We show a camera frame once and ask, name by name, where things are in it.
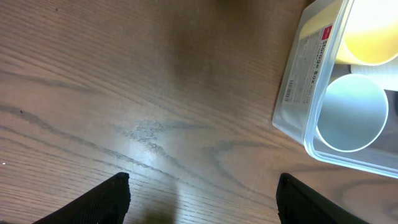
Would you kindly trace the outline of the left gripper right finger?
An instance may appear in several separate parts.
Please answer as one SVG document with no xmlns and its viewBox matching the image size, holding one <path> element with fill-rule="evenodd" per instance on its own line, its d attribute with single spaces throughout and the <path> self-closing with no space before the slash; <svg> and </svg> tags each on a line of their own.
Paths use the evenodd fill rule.
<svg viewBox="0 0 398 224">
<path fill-rule="evenodd" d="M 368 224 L 289 173 L 280 175 L 276 201 L 282 224 Z"/>
</svg>

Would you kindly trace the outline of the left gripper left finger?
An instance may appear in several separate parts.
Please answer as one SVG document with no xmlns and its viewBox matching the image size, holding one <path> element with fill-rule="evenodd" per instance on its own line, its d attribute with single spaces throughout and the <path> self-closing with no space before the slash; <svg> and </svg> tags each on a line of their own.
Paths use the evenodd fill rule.
<svg viewBox="0 0 398 224">
<path fill-rule="evenodd" d="M 122 224 L 130 202 L 129 174 L 119 172 L 34 224 Z"/>
</svg>

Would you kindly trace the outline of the grey-blue plastic cup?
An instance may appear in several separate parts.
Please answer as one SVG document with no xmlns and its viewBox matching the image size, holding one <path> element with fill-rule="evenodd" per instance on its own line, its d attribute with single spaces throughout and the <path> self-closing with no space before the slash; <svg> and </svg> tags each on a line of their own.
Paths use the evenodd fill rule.
<svg viewBox="0 0 398 224">
<path fill-rule="evenodd" d="M 349 74 L 331 82 L 325 93 L 317 138 L 339 152 L 356 152 L 371 145 L 388 118 L 386 92 L 366 75 Z"/>
</svg>

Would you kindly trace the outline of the white plastic cup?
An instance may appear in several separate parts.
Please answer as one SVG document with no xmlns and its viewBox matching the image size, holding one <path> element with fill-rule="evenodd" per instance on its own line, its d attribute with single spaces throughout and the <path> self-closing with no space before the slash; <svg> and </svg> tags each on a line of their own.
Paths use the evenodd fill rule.
<svg viewBox="0 0 398 224">
<path fill-rule="evenodd" d="M 381 88 L 390 91 L 397 91 L 397 57 L 390 62 L 376 66 L 352 65 L 351 73 L 366 75 L 377 83 Z"/>
</svg>

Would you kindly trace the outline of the yellow plastic cup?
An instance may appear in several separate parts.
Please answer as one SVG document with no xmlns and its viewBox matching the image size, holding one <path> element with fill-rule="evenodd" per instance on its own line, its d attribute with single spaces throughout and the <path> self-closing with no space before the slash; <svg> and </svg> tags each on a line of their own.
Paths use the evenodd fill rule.
<svg viewBox="0 0 398 224">
<path fill-rule="evenodd" d="M 376 66 L 397 57 L 397 0 L 314 1 L 301 23 L 297 56 L 305 55 L 306 45 L 315 53 L 335 32 L 337 64 Z"/>
</svg>

